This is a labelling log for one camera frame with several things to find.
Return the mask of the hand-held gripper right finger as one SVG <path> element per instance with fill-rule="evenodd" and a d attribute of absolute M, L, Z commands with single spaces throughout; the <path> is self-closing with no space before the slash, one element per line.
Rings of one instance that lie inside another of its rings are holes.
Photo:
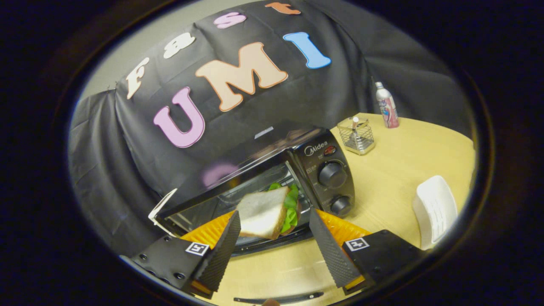
<path fill-rule="evenodd" d="M 315 208 L 310 210 L 309 227 L 336 287 L 345 295 L 380 285 L 426 254 L 389 230 L 370 233 Z"/>

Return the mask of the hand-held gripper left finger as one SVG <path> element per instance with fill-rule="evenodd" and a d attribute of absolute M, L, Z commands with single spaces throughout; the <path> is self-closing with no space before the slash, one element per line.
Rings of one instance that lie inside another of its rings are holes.
<path fill-rule="evenodd" d="M 231 211 L 175 238 L 166 235 L 129 259 L 130 267 L 176 293 L 211 299 L 219 290 L 241 230 Z"/>

